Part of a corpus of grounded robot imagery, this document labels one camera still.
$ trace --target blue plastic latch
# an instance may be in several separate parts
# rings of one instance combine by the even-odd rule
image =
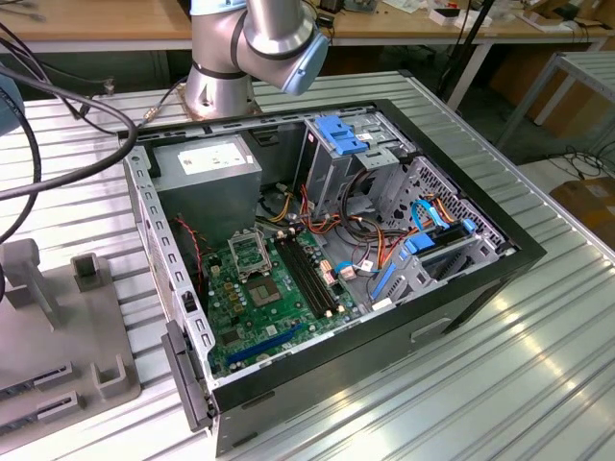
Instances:
[[[378,285],[376,285],[376,288],[372,292],[372,300],[376,299],[378,295],[381,293],[382,289],[384,288],[388,280],[391,278],[391,275],[393,274],[395,269],[397,269],[397,266],[395,265],[394,262],[391,262],[389,266],[386,268],[386,272],[384,272],[384,275],[382,276],[381,281],[378,282]]]
[[[477,230],[477,225],[470,218],[463,220],[463,227],[470,233],[474,233]]]
[[[431,238],[426,233],[411,235],[406,239],[406,242],[404,242],[404,244],[406,245],[408,251],[411,252],[413,255],[416,255],[417,253],[427,248],[431,248],[435,245],[435,243],[433,243],[433,240],[431,240]]]
[[[335,147],[341,156],[358,154],[369,149],[369,146],[357,139],[353,129],[346,125],[337,115],[316,117],[316,126],[324,137]]]

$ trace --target wooden desk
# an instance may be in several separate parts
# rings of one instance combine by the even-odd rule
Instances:
[[[597,28],[589,31],[589,39],[596,41],[614,34],[614,31]],[[448,44],[451,40],[455,42],[458,35],[457,27],[436,24],[428,18],[425,10],[408,14],[384,3],[378,6],[374,14],[340,12],[335,18],[336,45]],[[586,35],[573,35],[572,31],[543,33],[522,19],[515,18],[509,22],[494,21],[490,27],[481,29],[475,43],[557,43],[580,40],[587,40]]]
[[[34,1],[36,12],[47,18],[45,22],[4,12],[0,12],[0,21],[37,52],[191,47],[190,20],[176,0]]]
[[[0,20],[36,52],[190,49],[190,21],[177,0],[35,0],[47,21],[0,12]],[[381,3],[374,14],[340,12],[335,46],[454,44],[457,27],[442,27],[427,12],[408,14]],[[612,31],[542,33],[521,19],[495,22],[480,31],[478,45],[448,104],[456,109],[489,49],[496,43],[565,43],[587,40],[599,50]]]

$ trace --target gray plastic stand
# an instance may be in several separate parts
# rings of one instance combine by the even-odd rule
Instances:
[[[37,268],[34,240],[0,246],[13,287],[0,303],[0,454],[141,391],[108,262]]]

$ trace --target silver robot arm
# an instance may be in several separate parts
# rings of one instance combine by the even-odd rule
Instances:
[[[192,0],[190,15],[184,98],[194,118],[255,111],[250,75],[302,94],[327,56],[329,43],[301,0]]]

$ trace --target ridged metal table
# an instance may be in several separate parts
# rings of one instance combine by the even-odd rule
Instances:
[[[615,458],[615,255],[418,82],[398,73],[319,79],[297,99],[257,85],[264,110],[391,99],[548,250],[468,325],[261,434],[231,459]],[[110,102],[133,119],[160,91]],[[92,163],[116,145],[56,101],[30,103],[45,177]],[[94,112],[95,121],[119,128]],[[171,99],[157,124],[184,121]],[[23,134],[2,138],[1,187],[32,176]],[[21,203],[0,207],[2,227]],[[207,459],[191,433],[160,345],[164,318],[135,230],[121,165],[41,194],[17,237],[41,266],[94,251],[111,261],[141,396],[9,453],[11,460]]]

